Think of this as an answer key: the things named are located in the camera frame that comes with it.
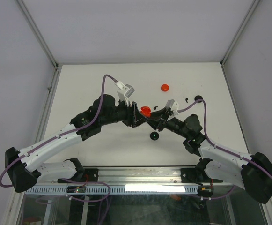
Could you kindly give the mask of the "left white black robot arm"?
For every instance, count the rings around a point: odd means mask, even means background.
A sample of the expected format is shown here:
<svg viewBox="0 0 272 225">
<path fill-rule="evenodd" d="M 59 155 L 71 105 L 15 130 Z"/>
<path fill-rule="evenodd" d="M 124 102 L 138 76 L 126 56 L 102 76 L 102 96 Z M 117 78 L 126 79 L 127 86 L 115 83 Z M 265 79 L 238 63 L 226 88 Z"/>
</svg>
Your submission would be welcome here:
<svg viewBox="0 0 272 225">
<path fill-rule="evenodd" d="M 103 94 L 86 111 L 76 115 L 61 130 L 42 141 L 17 150 L 11 147 L 5 152 L 5 170 L 15 192 L 24 192 L 39 181 L 68 179 L 79 182 L 84 177 L 84 168 L 76 158 L 67 163 L 45 161 L 66 148 L 81 143 L 101 132 L 102 126 L 122 122 L 128 127 L 137 127 L 150 119 L 151 109 L 140 109 L 135 102 L 120 101 L 115 104 L 111 95 Z"/>
</svg>

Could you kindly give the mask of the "black earbud charging case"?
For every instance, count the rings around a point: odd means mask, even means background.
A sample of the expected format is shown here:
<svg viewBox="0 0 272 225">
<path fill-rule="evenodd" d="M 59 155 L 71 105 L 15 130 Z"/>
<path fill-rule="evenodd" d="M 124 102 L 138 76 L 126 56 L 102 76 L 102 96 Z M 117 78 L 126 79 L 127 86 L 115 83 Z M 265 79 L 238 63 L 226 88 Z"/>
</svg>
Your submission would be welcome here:
<svg viewBox="0 0 272 225">
<path fill-rule="evenodd" d="M 155 131 L 154 131 L 154 132 L 151 132 L 151 133 L 150 133 L 150 138 L 151 138 L 151 140 L 153 140 L 153 141 L 158 140 L 159 137 L 160 137 L 160 135 L 159 135 L 158 132 L 155 132 Z"/>
</svg>

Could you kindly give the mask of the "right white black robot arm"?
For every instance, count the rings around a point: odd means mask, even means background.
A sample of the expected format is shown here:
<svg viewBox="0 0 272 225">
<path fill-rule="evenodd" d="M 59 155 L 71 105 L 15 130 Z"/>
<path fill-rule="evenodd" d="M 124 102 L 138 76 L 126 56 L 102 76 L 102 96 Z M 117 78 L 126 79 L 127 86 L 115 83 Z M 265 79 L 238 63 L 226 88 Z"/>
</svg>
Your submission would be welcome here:
<svg viewBox="0 0 272 225">
<path fill-rule="evenodd" d="M 262 204 L 272 198 L 272 163 L 263 153 L 252 155 L 217 144 L 208 137 L 196 114 L 181 121 L 170 108 L 163 108 L 146 116 L 154 129 L 168 129 L 185 138 L 185 148 L 201 160 L 195 170 L 199 181 L 211 178 L 233 184 Z"/>
</svg>

